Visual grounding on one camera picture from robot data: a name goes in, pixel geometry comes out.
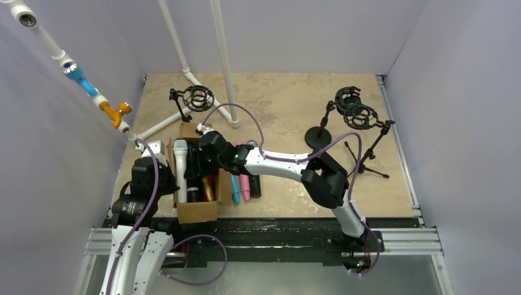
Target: white wall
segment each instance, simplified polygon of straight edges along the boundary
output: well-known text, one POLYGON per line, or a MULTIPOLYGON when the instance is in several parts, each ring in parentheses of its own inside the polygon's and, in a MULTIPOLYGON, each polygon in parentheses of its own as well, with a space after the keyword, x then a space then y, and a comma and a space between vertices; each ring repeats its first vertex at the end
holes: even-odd
POLYGON ((457 294, 518 294, 521 2, 429 1, 387 79, 457 294))
MULTIPOLYGON (((426 2, 221 0, 232 71, 386 74, 426 2)), ((221 71, 208 0, 167 3, 191 69, 221 71)), ((108 7, 142 71, 181 71, 157 0, 108 7)))
MULTIPOLYGON (((101 1, 26 2, 111 102, 137 104, 138 65, 101 1)), ((0 293, 71 294, 127 140, 3 5, 0 135, 0 293)))

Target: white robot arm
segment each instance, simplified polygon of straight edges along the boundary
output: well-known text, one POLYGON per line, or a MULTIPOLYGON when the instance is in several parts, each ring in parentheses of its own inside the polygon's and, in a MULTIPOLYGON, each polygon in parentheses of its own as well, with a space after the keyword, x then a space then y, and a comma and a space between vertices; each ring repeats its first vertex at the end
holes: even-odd
POLYGON ((306 160, 308 154, 261 154, 258 147, 232 146, 219 132, 202 124, 197 126, 197 132, 202 135, 200 148, 216 155, 216 162, 224 170, 235 175, 272 175, 298 181, 315 203, 332 210, 345 235, 363 235, 366 219, 348 199, 347 172, 327 153, 311 160, 306 160))

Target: cardboard box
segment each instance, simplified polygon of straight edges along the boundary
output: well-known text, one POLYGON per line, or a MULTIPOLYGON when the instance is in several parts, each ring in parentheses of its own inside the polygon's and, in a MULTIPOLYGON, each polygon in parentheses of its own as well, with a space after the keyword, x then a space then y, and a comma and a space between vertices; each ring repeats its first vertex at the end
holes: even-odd
MULTIPOLYGON (((181 123, 179 126, 179 135, 176 140, 186 140, 189 143, 199 143, 200 136, 195 132, 197 124, 181 123)), ((172 172, 176 175, 176 161, 172 150, 173 140, 170 139, 166 149, 168 151, 168 160, 172 172)), ((177 207, 179 223, 197 223, 217 220, 217 203, 224 205, 232 204, 232 175, 223 169, 219 169, 219 173, 215 179, 215 198, 212 202, 197 203, 178 203, 177 192, 174 193, 174 207, 177 207)))

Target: tan floor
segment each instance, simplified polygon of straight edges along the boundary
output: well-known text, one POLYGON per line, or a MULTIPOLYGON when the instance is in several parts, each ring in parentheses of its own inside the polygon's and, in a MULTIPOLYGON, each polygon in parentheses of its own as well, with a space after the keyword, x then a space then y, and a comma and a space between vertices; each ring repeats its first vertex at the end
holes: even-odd
MULTIPOLYGON (((210 88, 218 100, 226 102, 226 90, 222 74, 203 73, 195 75, 201 83, 210 88)), ((258 118, 265 134, 264 149, 267 151, 304 153, 310 149, 304 142, 304 133, 318 125, 325 113, 326 103, 334 99, 336 91, 346 86, 362 89, 362 102, 373 107, 381 120, 387 118, 382 95, 373 74, 305 74, 305 73, 236 73, 233 75, 237 103, 245 106, 258 118)), ((168 100, 170 88, 185 89, 190 86, 182 74, 154 73, 148 75, 141 104, 138 108, 134 131, 143 132, 177 112, 175 103, 168 100)), ((241 110, 237 110, 240 127, 234 130, 219 112, 215 112, 209 122, 225 138, 235 143, 256 139, 258 131, 252 120, 241 110)), ((201 122, 206 113, 191 113, 193 122, 201 122)), ((180 121, 159 131, 148 141, 162 140, 178 135, 180 121)), ((350 131, 336 111, 329 116, 327 129, 333 138, 350 131)), ((360 132, 363 151, 378 137, 379 128, 360 132)), ((355 147, 356 138, 348 137, 355 147)), ((351 171, 355 163, 341 141, 329 150, 340 164, 351 171)), ((390 179, 364 173, 353 188, 353 198, 361 211, 368 217, 410 217, 411 203, 403 178, 398 152, 392 134, 384 136, 375 149, 377 158, 366 162, 374 168, 391 175, 390 179)), ((133 161, 139 157, 133 147, 128 148, 123 159, 116 192, 123 183, 130 180, 133 161)), ((331 210, 312 202, 300 183, 261 176, 262 197, 238 205, 219 205, 219 215, 226 217, 332 217, 331 210)), ((172 196, 163 196, 156 216, 175 216, 172 196)))

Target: white pipe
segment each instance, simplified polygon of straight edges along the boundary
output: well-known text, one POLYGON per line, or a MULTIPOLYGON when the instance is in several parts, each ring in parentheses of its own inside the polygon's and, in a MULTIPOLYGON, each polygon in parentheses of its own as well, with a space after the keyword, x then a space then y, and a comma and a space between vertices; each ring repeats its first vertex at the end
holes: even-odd
MULTIPOLYGON (((182 113, 185 115, 188 115, 191 110, 189 108, 182 109, 182 113)), ((165 128, 166 126, 172 124, 173 122, 179 120, 181 118, 181 113, 177 112, 173 114, 172 116, 166 118, 165 120, 162 120, 159 122, 156 126, 153 126, 152 128, 146 130, 145 132, 138 135, 138 138, 141 138, 142 140, 145 140, 146 138, 150 137, 152 134, 158 132, 159 130, 165 128)))
MULTIPOLYGON (((157 2, 159 3, 159 8, 161 10, 161 13, 163 14, 163 18, 165 19, 166 27, 168 28, 168 31, 170 32, 170 37, 172 38, 174 46, 176 47, 176 51, 178 52, 179 61, 181 62, 182 72, 183 72, 184 76, 186 77, 186 79, 190 80, 191 83, 193 83, 194 85, 202 85, 202 83, 199 82, 195 78, 195 76, 190 72, 190 68, 188 67, 188 62, 186 62, 186 57, 184 56, 184 52, 182 51, 181 42, 179 40, 179 36, 178 36, 176 28, 174 26, 174 22, 172 20, 172 16, 170 15, 170 11, 168 10, 168 6, 166 4, 166 1, 165 0, 157 0, 157 2)), ((217 98, 214 98, 214 105, 215 106, 219 106, 220 104, 221 103, 217 100, 217 98)), ((184 114, 188 114, 190 112, 190 109, 189 108, 184 108, 182 111, 183 111, 184 114)), ((235 114, 235 118, 236 119, 233 120, 232 119, 233 116, 225 108, 219 108, 219 111, 226 118, 226 120, 228 120, 228 122, 230 123, 230 125, 233 128, 239 127, 239 120, 238 120, 237 114, 235 114)), ((170 117, 166 118, 165 120, 159 122, 157 125, 153 126, 152 128, 150 128, 150 129, 146 130, 145 132, 139 134, 138 138, 141 138, 141 139, 145 140, 146 138, 148 138, 152 134, 154 134, 154 133, 158 132, 159 130, 165 128, 166 126, 168 126, 169 124, 172 124, 173 122, 179 120, 180 118, 181 118, 181 114, 180 113, 173 114, 172 116, 170 116, 170 117)))
POLYGON ((172 21, 172 16, 170 15, 170 11, 168 10, 168 6, 166 5, 165 0, 157 0, 159 3, 159 8, 161 9, 161 13, 163 13, 163 18, 166 22, 166 27, 170 32, 170 37, 172 37, 172 41, 174 42, 174 46, 179 55, 179 61, 181 61, 182 71, 184 73, 190 72, 190 68, 188 67, 188 62, 186 62, 186 57, 184 57, 184 52, 182 51, 181 41, 179 41, 178 32, 174 27, 174 22, 172 21))
MULTIPOLYGON (((219 0, 210 0, 213 23, 215 26, 215 35, 217 36, 217 46, 219 47, 219 55, 221 56, 222 73, 224 75, 224 84, 226 93, 228 94, 228 102, 235 103, 235 92, 233 91, 232 69, 230 67, 230 59, 228 57, 228 48, 226 46, 226 37, 224 36, 224 24, 222 22, 221 3, 219 0)), ((235 107, 230 107, 232 115, 231 124, 233 128, 239 127, 239 118, 235 107)))
POLYGON ((36 14, 25 5, 22 0, 0 0, 0 2, 10 9, 11 15, 15 18, 17 23, 30 29, 31 32, 40 39, 45 46, 47 46, 54 60, 65 54, 58 44, 56 44, 56 42, 49 36, 46 30, 40 25, 40 21, 36 17, 36 14))
POLYGON ((65 53, 42 26, 32 29, 31 32, 47 46, 52 59, 56 60, 65 53))

